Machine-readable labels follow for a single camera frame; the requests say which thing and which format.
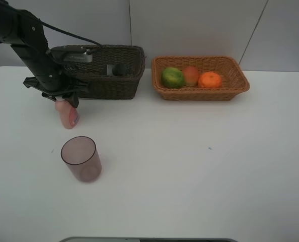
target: plastic bottle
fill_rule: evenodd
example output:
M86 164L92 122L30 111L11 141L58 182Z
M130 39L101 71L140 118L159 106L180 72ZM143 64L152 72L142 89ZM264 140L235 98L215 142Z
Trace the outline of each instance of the plastic bottle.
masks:
M79 121L77 110L61 97L56 97L55 109L60 114L62 125L66 129L72 129Z

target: black cable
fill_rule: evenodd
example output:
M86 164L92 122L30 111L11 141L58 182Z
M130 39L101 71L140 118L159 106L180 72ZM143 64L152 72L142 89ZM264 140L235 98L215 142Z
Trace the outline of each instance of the black cable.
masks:
M44 22L42 22L41 20L39 20L39 19L37 19L37 18L34 18L34 17L30 16L30 15L24 14L23 12L21 12L21 11L15 9L15 8L13 8L13 7L11 7L10 5L6 5L6 4L4 4L3 2L0 2L0 6L2 6L2 7L4 7L4 8L6 8L6 9L8 9L8 10L10 10L10 11L13 11L13 12L15 12L15 13L21 15L21 16L24 16L24 17L26 17L26 18L29 18L29 19L31 19L31 20L33 20L33 21L35 21L35 22L38 22L38 23L42 24L43 26L45 26L45 27L47 27L47 28L49 28L49 29L52 29L52 30L54 30L54 31L57 31L57 32L59 32L59 33L61 33L61 34L65 34L65 35L71 36L71 37L76 38L76 39L81 39L81 40L84 40L84 41L86 41L86 42L93 43L93 44L99 46L100 48L103 47L103 46L102 46L100 43L98 43L98 42L95 42L95 41L93 41L93 40L90 40L90 39L81 37L81 36L79 36L79 35L71 34L71 33L69 33L69 32L66 32L66 31L62 30L62 29L58 29L58 28L56 28L56 27L53 27L52 25L49 25L49 24L47 24L47 23L44 23ZM87 51L87 54L95 53L95 52L97 52L98 50L99 50L99 49L89 50L89 51Z

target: plastic cup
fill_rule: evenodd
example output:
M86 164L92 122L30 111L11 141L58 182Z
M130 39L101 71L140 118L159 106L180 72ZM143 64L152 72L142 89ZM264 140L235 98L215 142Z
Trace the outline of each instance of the plastic cup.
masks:
M93 182L101 172L101 163L95 142L86 136L68 140L61 149L61 158L75 178L81 182Z

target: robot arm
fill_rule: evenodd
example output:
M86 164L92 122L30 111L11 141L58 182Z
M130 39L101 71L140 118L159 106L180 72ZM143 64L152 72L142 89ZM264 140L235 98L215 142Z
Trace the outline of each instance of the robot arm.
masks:
M41 21L26 10L11 11L10 8L5 0L0 0L0 43L10 44L33 73L34 77L26 78L24 85L40 90L43 97L51 100L61 96L77 107L77 91L87 90L88 85L66 73L61 64L65 64L66 59L74 61L75 54L88 55L84 62L90 62L92 53L85 48L50 50Z

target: wicker basket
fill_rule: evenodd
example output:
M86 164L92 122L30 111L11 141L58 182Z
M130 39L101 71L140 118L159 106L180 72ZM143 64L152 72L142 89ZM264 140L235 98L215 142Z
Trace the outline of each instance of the wicker basket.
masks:
M96 45L84 47L99 48ZM119 63L127 64L127 76L107 76L107 65ZM65 69L76 78L91 83L88 92L78 93L79 98L132 99L144 72L145 56L143 49L138 46L103 45L100 51L93 54L91 63L75 63L75 66L65 66Z
M222 87L169 89L162 85L161 73L164 68L176 67L181 70L188 66L197 67L200 73L218 73L222 77ZM158 56L152 61L152 80L154 88L166 100L229 101L239 93L249 90L249 83L239 65L227 56Z

